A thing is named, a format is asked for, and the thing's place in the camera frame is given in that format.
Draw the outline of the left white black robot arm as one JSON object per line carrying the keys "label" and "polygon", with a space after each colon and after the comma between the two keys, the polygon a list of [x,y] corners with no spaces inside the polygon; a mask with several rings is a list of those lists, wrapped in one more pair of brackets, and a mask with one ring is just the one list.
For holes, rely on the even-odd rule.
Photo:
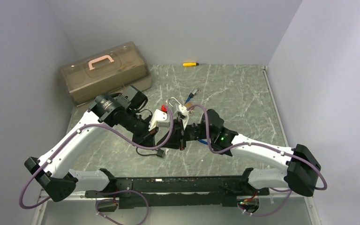
{"label": "left white black robot arm", "polygon": [[104,131],[112,131],[139,149],[155,150],[153,137],[158,130],[157,121],[168,119],[168,115],[156,109],[142,118],[140,112],[147,102],[148,98],[134,86],[123,93],[97,96],[58,144],[40,157],[28,158],[25,167],[54,202],[78,191],[112,196],[118,189],[117,179],[107,169],[77,171],[71,167]]}

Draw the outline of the small black cable lock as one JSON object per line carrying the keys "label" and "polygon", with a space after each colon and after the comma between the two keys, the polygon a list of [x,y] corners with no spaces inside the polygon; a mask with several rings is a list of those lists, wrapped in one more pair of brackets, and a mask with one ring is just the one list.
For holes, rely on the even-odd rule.
{"label": "small black cable lock", "polygon": [[165,156],[165,150],[162,150],[162,149],[157,149],[156,153],[149,153],[149,154],[140,153],[139,150],[138,150],[138,147],[136,147],[135,151],[139,156],[142,156],[142,157],[156,156],[156,157],[159,157],[159,158],[163,158]]}

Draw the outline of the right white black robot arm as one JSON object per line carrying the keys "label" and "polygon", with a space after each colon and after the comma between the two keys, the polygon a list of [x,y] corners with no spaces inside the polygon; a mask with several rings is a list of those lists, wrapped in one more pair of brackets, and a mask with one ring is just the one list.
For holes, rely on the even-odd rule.
{"label": "right white black robot arm", "polygon": [[[186,125],[174,121],[172,131],[158,141],[164,148],[182,150],[188,141],[205,139],[212,153],[231,157],[246,157],[270,166],[269,169],[247,168],[240,180],[240,190],[250,195],[263,188],[284,188],[305,197],[316,190],[325,190],[327,183],[321,165],[302,144],[295,148],[260,142],[224,126],[224,120],[213,110],[206,110],[199,124]],[[323,187],[317,187],[321,179]]]}

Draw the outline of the brass padlock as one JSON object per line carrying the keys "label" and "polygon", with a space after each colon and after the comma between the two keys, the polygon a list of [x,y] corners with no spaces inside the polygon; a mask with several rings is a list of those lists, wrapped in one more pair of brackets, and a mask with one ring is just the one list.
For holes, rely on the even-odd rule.
{"label": "brass padlock", "polygon": [[181,109],[182,109],[182,108],[187,109],[190,114],[195,113],[195,110],[194,110],[195,107],[193,107],[193,104],[190,103],[190,102],[181,103],[181,102],[178,101],[176,98],[171,97],[171,98],[167,99],[166,103],[167,103],[170,107],[172,107],[172,111],[173,111],[173,112],[175,111],[175,109],[176,109],[178,106],[180,106]]}

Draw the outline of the blue cable lock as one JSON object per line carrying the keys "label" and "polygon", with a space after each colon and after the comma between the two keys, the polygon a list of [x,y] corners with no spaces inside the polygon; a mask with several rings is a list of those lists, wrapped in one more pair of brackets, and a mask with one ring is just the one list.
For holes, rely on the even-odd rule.
{"label": "blue cable lock", "polygon": [[[185,104],[188,103],[197,93],[201,92],[201,90],[199,88],[195,88],[193,89],[190,94],[188,95]],[[205,140],[198,140],[198,142],[207,145],[207,142]]]}

